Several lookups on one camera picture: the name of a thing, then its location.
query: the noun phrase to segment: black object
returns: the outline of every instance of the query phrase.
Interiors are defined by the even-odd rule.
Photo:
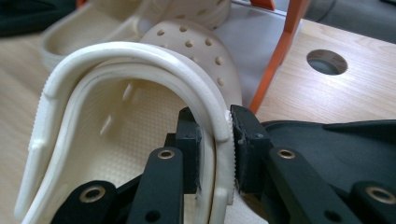
[[[75,0],[1,0],[0,36],[43,31],[75,9]]]
[[[242,106],[231,112],[238,189],[259,196],[270,223],[396,223],[396,120],[260,124]],[[181,110],[177,133],[151,153],[141,179],[119,189],[107,183],[116,193],[91,210],[75,205],[83,185],[52,223],[77,223],[64,217],[73,211],[101,213],[89,223],[182,223],[182,193],[199,189],[200,141],[192,113]],[[166,151],[174,161],[159,159]]]
[[[396,223],[396,120],[261,126],[232,112],[239,190],[270,223]]]

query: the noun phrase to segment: mounting hole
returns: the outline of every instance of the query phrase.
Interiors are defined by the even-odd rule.
[[[171,159],[175,156],[175,152],[171,150],[162,150],[158,153],[158,157],[163,160]]]
[[[306,55],[309,65],[326,75],[341,75],[347,70],[347,61],[339,54],[326,49],[316,49]]]
[[[101,199],[105,193],[105,188],[100,185],[90,186],[89,188],[82,191],[82,193],[79,195],[79,200],[82,203],[94,203]]]
[[[186,41],[184,45],[186,45],[187,48],[192,48],[192,42],[190,40]]]
[[[277,152],[277,155],[280,156],[283,159],[294,159],[296,155],[294,152],[286,149],[281,149]]]
[[[208,38],[208,39],[205,40],[205,44],[206,44],[207,46],[212,46],[213,40],[210,39],[210,38]]]
[[[175,16],[175,18],[176,19],[185,19],[186,15],[178,15],[178,16]]]
[[[156,222],[161,218],[161,213],[157,210],[152,210],[146,213],[147,222]]]
[[[157,32],[157,35],[164,35],[165,34],[165,31],[164,30],[159,30],[158,32]]]
[[[396,197],[386,189],[382,189],[380,187],[368,187],[366,189],[366,193],[370,195],[373,199],[387,204],[395,204]]]
[[[182,25],[180,26],[180,28],[178,29],[181,33],[186,32],[187,30],[189,30],[189,27],[186,25]]]
[[[332,222],[342,222],[340,215],[334,211],[326,210],[324,211],[324,216]]]
[[[220,57],[217,57],[217,58],[215,59],[215,63],[216,63],[217,65],[222,65],[222,59],[221,59]]]

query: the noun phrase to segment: metal grommet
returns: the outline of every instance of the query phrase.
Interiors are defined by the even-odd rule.
[[[175,156],[175,152],[171,150],[162,150],[158,153],[158,157],[163,160],[171,159]]]
[[[386,189],[380,187],[368,187],[366,188],[366,193],[370,195],[373,199],[387,204],[395,204],[396,197]]]
[[[100,185],[90,186],[89,188],[82,191],[82,193],[79,195],[79,200],[82,203],[93,203],[101,199],[105,193],[105,188]]]
[[[290,151],[290,150],[286,150],[286,149],[280,149],[277,152],[277,155],[280,156],[283,159],[294,159],[296,157],[296,154],[294,154],[294,152]]]

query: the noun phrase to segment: curved white plastic piece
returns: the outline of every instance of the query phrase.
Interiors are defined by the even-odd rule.
[[[222,42],[204,26],[187,20],[162,21],[140,40],[180,53],[202,67],[212,77],[227,107],[241,105],[238,70]]]
[[[94,68],[117,58],[136,58],[140,63]],[[125,155],[123,148],[131,142],[124,143],[120,139],[134,142],[139,138],[125,137],[120,126],[148,125],[149,130],[158,129],[159,132],[165,132],[169,127],[168,123],[164,124],[167,126],[165,129],[161,129],[157,125],[161,126],[164,121],[152,123],[150,119],[140,118],[145,114],[151,115],[148,111],[158,112],[154,106],[166,102],[156,97],[175,99],[171,91],[156,94],[156,97],[150,95],[146,90],[161,89],[154,83],[178,95],[203,129],[202,191],[198,193],[195,222],[224,220],[225,204],[231,203],[233,198],[234,151],[232,120],[219,89],[200,66],[178,53],[123,42],[78,50],[64,59],[49,77],[36,114],[15,216],[23,219],[23,223],[48,223],[59,205],[78,185],[97,177],[112,180],[117,185],[130,179],[126,175],[130,170],[122,170],[126,163],[120,162],[120,158],[131,159],[136,155]],[[145,107],[144,102],[150,102],[141,99],[145,96],[158,104]],[[139,103],[143,106],[140,113]],[[134,114],[130,112],[136,112],[137,117],[131,117]],[[145,122],[123,125],[130,119]],[[108,154],[117,154],[116,149],[121,150],[118,156]],[[212,204],[215,211],[210,211]]]
[[[181,18],[213,29],[231,9],[231,0],[93,0],[43,33],[41,54],[51,71],[66,55],[109,41],[138,41],[160,21]]]

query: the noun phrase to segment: white plastic shell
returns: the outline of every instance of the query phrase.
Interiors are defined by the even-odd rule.
[[[124,58],[137,62],[100,65]],[[76,51],[42,92],[16,217],[48,223],[80,184],[104,179],[119,186],[141,173],[142,158],[162,146],[187,105],[204,140],[195,222],[222,222],[233,198],[228,104],[204,69],[172,50],[111,42]]]

